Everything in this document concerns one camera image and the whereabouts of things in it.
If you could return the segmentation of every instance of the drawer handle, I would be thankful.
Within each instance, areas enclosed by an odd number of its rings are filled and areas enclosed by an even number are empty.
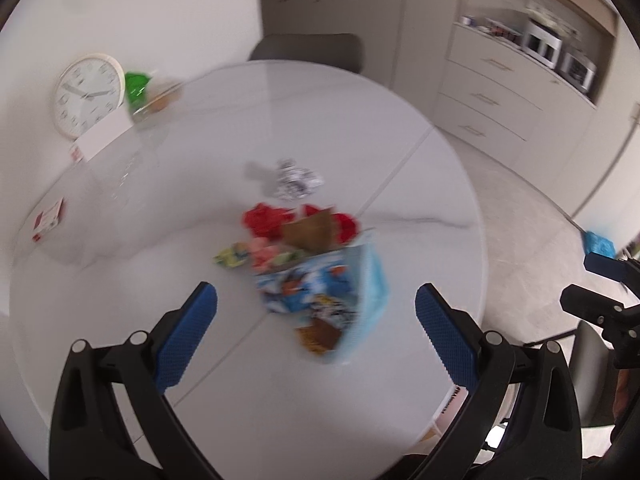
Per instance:
[[[468,131],[470,134],[475,135],[476,137],[486,137],[486,135],[482,132],[479,132],[478,130],[476,130],[474,127],[472,126],[462,126],[462,124],[459,124],[460,128],[462,128],[463,130]]]
[[[488,105],[500,106],[500,103],[498,101],[494,101],[493,99],[491,99],[490,97],[487,97],[484,94],[471,94],[471,95],[476,99],[480,99],[482,102],[487,103]]]
[[[493,57],[489,59],[483,59],[482,61],[497,66],[500,70],[504,70],[505,72],[514,72],[513,68],[503,65],[500,61],[496,61]]]

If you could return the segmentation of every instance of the white round table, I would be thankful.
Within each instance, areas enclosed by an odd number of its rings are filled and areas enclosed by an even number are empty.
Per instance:
[[[278,203],[276,162],[289,157],[324,176],[310,203],[377,231],[390,301],[346,364],[308,354],[293,321],[260,304],[250,269],[211,261],[247,239],[243,211]],[[33,242],[34,215],[62,197],[62,223]],[[166,396],[214,468],[226,480],[369,480],[420,440],[451,388],[415,317],[416,290],[434,283],[478,320],[485,260],[468,177],[414,108],[341,70],[249,62],[189,83],[43,197],[17,240],[14,349],[48,421],[76,338],[119,344],[210,282],[218,314]]]

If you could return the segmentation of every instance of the microwave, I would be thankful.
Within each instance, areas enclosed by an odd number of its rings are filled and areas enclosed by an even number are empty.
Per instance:
[[[522,41],[524,52],[553,70],[558,65],[561,48],[562,40],[556,31],[536,20],[529,19]]]
[[[560,64],[560,75],[586,94],[596,75],[596,66],[579,50],[571,49],[564,54]]]

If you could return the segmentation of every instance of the white cabinet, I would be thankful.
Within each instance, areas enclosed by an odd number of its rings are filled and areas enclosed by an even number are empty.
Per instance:
[[[514,163],[526,144],[504,126],[443,94],[438,96],[433,121],[505,166]]]
[[[510,166],[547,196],[582,139],[594,106],[571,86],[548,75],[540,92],[540,122],[527,139],[526,150]]]
[[[595,106],[515,46],[457,25],[434,122],[549,194]]]
[[[458,0],[406,0],[392,89],[432,117]]]
[[[440,92],[529,140],[540,108],[491,79],[449,61]]]
[[[401,13],[402,0],[262,0],[265,34],[357,34],[365,47],[362,75],[385,86],[392,80]]]
[[[620,20],[609,75],[582,140],[547,192],[574,215],[615,162],[635,124],[640,101],[640,49]]]
[[[524,56],[516,46],[457,25],[449,59],[500,83],[535,105],[545,99],[540,89],[548,81],[546,69]]]

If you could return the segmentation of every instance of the clock hand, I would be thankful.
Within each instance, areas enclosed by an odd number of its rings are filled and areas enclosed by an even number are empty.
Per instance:
[[[94,98],[94,97],[98,97],[99,95],[107,95],[111,90],[107,90],[105,92],[93,92],[92,94],[87,94],[86,97],[87,98]]]
[[[72,94],[79,95],[82,99],[89,99],[89,101],[91,101],[93,99],[93,97],[90,97],[89,94],[83,92],[81,89],[74,88],[73,86],[71,86],[71,85],[69,85],[67,83],[62,83],[62,88],[64,88],[65,90],[71,92]]]

